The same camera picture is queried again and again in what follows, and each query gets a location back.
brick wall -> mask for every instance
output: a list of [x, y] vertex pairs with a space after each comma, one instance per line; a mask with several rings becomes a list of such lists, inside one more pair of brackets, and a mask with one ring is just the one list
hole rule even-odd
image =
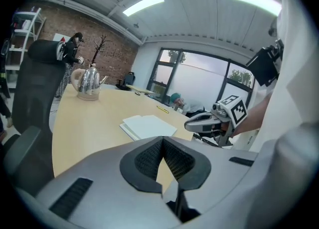
[[138, 45], [113, 30], [111, 27], [75, 10], [46, 1], [28, 0], [20, 7], [20, 10], [30, 11], [35, 6], [41, 8], [41, 15], [46, 17], [46, 22], [40, 33], [39, 39], [52, 40], [55, 33], [72, 36], [81, 32], [84, 36], [84, 43], [78, 49], [76, 57], [82, 56], [86, 66], [75, 68], [87, 68], [88, 59], [92, 60], [95, 53], [95, 43], [100, 44], [101, 35], [106, 35], [103, 52], [96, 57], [96, 68], [100, 76], [109, 76], [106, 84], [116, 84], [117, 79], [123, 79], [126, 73], [131, 70]]

tree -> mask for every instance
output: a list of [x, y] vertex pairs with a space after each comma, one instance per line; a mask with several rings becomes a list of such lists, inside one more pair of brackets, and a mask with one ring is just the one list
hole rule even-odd
[[[169, 62], [170, 63], [175, 63], [176, 60], [177, 60], [178, 54], [179, 54], [179, 51], [169, 50], [168, 51], [168, 56], [170, 57]], [[182, 56], [181, 56], [181, 59], [180, 59], [180, 62], [179, 62], [180, 64], [182, 64], [186, 60], [185, 55], [186, 55], [186, 53], [182, 52]]]
[[242, 83], [245, 86], [248, 86], [251, 83], [251, 74], [245, 71], [233, 70], [229, 78]]

papers on table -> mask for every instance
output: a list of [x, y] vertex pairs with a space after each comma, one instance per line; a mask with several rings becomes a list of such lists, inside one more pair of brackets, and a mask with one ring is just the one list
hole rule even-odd
[[133, 140], [145, 139], [156, 136], [173, 136], [176, 128], [154, 115], [135, 115], [123, 120], [120, 124]]

ceiling light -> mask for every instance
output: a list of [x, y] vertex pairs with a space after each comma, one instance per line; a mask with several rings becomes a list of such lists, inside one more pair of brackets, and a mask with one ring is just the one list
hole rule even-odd
[[163, 2], [164, 0], [142, 0], [139, 1], [138, 3], [134, 4], [133, 6], [129, 7], [128, 9], [126, 9], [125, 11], [123, 11], [123, 13], [126, 16], [130, 16], [144, 8], [147, 8], [149, 6], [152, 6], [154, 4]]
[[262, 8], [275, 16], [278, 16], [281, 11], [281, 4], [276, 2], [275, 0], [241, 0], [241, 1], [250, 3], [259, 8]]

chair headrest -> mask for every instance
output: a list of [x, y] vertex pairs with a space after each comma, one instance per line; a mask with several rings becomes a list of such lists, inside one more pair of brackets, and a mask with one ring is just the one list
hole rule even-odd
[[30, 59], [43, 63], [55, 63], [62, 41], [36, 40], [28, 49]]

